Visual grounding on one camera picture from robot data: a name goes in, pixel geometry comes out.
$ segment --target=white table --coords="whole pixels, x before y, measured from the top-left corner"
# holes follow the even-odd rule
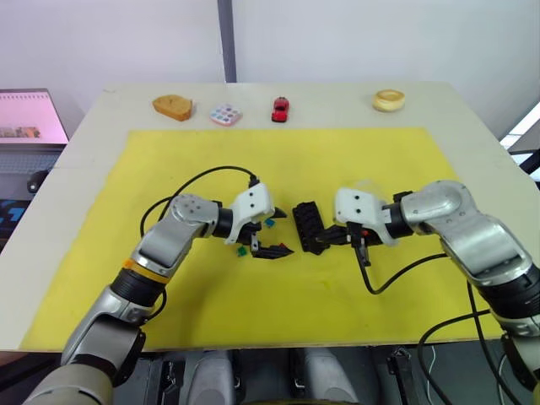
[[[401,111],[371,108],[380,89],[406,95]],[[185,122],[157,114],[151,101],[195,101]],[[291,103],[286,124],[271,122],[273,100]],[[0,255],[0,349],[16,350],[132,129],[211,129],[210,110],[239,106],[240,128],[425,127],[467,184],[478,207],[506,223],[540,265],[540,193],[449,84],[128,84],[103,90]]]

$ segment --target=bread slice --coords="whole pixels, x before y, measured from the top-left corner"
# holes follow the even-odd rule
[[[188,120],[192,116],[193,102],[179,95],[162,95],[152,101],[152,105],[157,112],[178,121]]]

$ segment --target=red toy car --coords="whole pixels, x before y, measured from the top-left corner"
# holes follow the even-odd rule
[[[273,102],[272,121],[286,122],[289,114],[289,101],[284,97],[278,97]]]

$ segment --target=yellow mat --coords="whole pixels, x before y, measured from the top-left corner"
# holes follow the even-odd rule
[[[394,192],[456,179],[421,128],[132,132],[21,348],[62,349],[138,243],[144,210],[216,165],[254,171],[289,215],[296,204],[315,200],[325,226],[332,224],[332,198],[340,186],[371,179],[390,200]],[[246,175],[223,171],[195,182],[189,192],[227,205],[246,183]],[[237,257],[237,246],[217,238],[196,240],[167,287],[164,312],[144,327],[145,348],[416,342],[435,323],[470,311],[465,278],[450,259],[426,263],[372,296],[353,250],[333,246],[321,256],[304,253],[292,215],[261,237],[266,245],[283,242],[295,254],[265,261]],[[372,283],[379,286],[410,262],[438,252],[436,236],[412,236],[394,248],[374,246]],[[488,337],[500,335],[491,316],[483,324]],[[435,335],[474,337],[469,321]]]

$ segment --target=green lego piece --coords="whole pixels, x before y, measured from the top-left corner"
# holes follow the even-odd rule
[[[236,255],[238,257],[247,255],[247,249],[244,246],[240,246],[238,249],[236,249]]]

